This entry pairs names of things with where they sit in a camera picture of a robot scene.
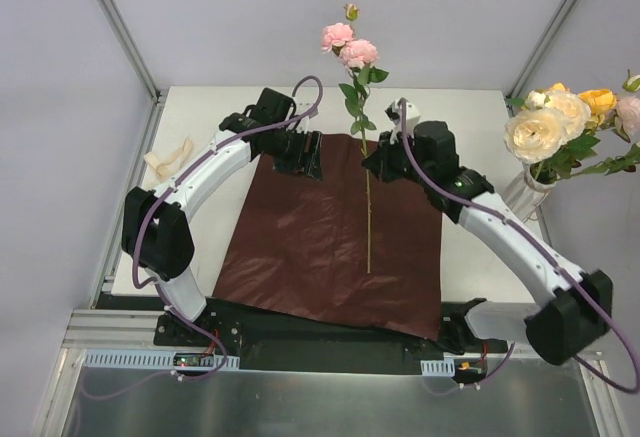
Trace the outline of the red wrapping paper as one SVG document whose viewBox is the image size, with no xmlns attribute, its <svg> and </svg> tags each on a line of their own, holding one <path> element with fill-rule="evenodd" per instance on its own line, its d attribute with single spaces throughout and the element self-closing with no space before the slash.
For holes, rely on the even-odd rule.
<svg viewBox="0 0 640 437">
<path fill-rule="evenodd" d="M 214 296 L 435 339 L 441 214 L 412 182 L 367 179 L 349 136 L 325 136 L 320 157 L 318 181 L 260 158 Z"/>
</svg>

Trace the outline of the artificial flower bouquet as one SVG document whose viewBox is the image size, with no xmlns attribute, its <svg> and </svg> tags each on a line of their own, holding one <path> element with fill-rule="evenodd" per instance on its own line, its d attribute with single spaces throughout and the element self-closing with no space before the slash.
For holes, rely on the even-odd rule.
<svg viewBox="0 0 640 437">
<path fill-rule="evenodd" d="M 359 139 L 361 154 L 367 158 L 367 132 L 377 129 L 365 112 L 371 95 L 370 86 L 384 82 L 389 73 L 376 66 L 379 60 L 377 47 L 357 36 L 355 23 L 360 16 L 360 8 L 354 3 L 347 3 L 343 9 L 344 22 L 323 28 L 321 50 L 334 55 L 346 71 L 349 82 L 339 83 L 338 87 L 344 96 L 345 109 L 353 118 L 349 132 Z"/>
</svg>

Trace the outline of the white cream rose stem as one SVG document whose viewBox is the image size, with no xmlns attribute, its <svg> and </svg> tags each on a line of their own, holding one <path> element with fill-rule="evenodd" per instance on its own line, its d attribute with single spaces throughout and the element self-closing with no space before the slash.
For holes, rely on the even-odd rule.
<svg viewBox="0 0 640 437">
<path fill-rule="evenodd" d="M 584 160 L 596 155 L 598 127 L 589 104 L 556 85 L 529 93 L 506 123 L 503 141 L 534 181 L 551 185 L 570 178 Z"/>
</svg>

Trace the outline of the cream ribbon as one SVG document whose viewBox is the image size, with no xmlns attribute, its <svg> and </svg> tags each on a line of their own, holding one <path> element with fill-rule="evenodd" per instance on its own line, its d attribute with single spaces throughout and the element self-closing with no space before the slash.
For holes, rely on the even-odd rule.
<svg viewBox="0 0 640 437">
<path fill-rule="evenodd" d="M 193 142 L 190 138 L 185 138 L 183 143 L 164 159 L 160 159 L 154 152 L 146 153 L 143 159 L 156 180 L 158 182 L 164 182 L 188 162 L 192 151 Z"/>
</svg>

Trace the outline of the yellow rose stem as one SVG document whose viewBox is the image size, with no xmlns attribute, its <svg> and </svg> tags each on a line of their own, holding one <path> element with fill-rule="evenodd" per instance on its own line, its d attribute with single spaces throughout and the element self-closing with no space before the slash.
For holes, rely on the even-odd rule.
<svg viewBox="0 0 640 437">
<path fill-rule="evenodd" d="M 569 139 L 583 132 L 599 130 L 617 104 L 617 97 L 610 89 L 592 89 L 575 94 L 561 83 L 545 92 L 545 106 L 560 111 Z"/>
</svg>

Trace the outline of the pink rose stem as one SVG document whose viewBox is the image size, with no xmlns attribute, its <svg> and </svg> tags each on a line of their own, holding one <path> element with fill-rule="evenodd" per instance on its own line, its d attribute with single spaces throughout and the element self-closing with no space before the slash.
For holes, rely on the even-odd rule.
<svg viewBox="0 0 640 437">
<path fill-rule="evenodd" d="M 595 132 L 611 131 L 630 145 L 625 154 L 606 157 L 603 160 L 578 170 L 572 177 L 585 175 L 613 175 L 616 173 L 634 173 L 639 170 L 639 74 L 627 70 L 621 86 L 622 91 L 615 93 L 617 104 L 610 112 L 604 125 Z"/>
</svg>

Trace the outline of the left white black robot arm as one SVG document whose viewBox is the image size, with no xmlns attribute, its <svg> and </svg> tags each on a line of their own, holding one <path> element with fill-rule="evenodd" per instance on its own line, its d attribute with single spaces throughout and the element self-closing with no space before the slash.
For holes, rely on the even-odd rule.
<svg viewBox="0 0 640 437">
<path fill-rule="evenodd" d="M 121 248 L 132 269 L 144 269 L 146 281 L 132 277 L 135 288 L 155 285 L 174 315 L 176 332 L 188 345 L 204 344 L 211 322 L 203 316 L 206 298 L 190 269 L 195 245 L 189 223 L 200 206 L 233 174 L 255 158 L 267 155 L 284 164 L 291 175 L 318 177 L 314 165 L 321 143 L 317 131 L 303 122 L 319 104 L 299 107 L 294 96 L 270 88 L 258 101 L 219 124 L 210 142 L 184 169 L 150 190 L 135 187 L 125 198 Z"/>
</svg>

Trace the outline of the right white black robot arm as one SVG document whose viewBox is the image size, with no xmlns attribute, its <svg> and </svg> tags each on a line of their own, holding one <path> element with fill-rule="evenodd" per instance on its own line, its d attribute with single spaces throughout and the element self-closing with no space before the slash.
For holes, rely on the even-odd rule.
<svg viewBox="0 0 640 437">
<path fill-rule="evenodd" d="M 608 332 L 611 279 L 584 271 L 524 227 L 485 177 L 460 165 L 446 123 L 419 122 L 409 136 L 401 127 L 383 132 L 362 165 L 384 183 L 419 185 L 436 210 L 482 241 L 532 296 L 532 311 L 482 298 L 468 302 L 450 326 L 457 349 L 473 351 L 488 339 L 523 342 L 559 366 Z"/>
</svg>

